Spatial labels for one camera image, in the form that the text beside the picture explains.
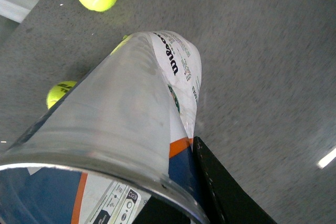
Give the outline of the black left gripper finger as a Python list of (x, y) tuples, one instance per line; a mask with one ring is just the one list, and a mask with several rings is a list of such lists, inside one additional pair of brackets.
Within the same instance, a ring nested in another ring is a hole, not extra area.
[(198, 136), (194, 137), (193, 158), (210, 223), (275, 223)]

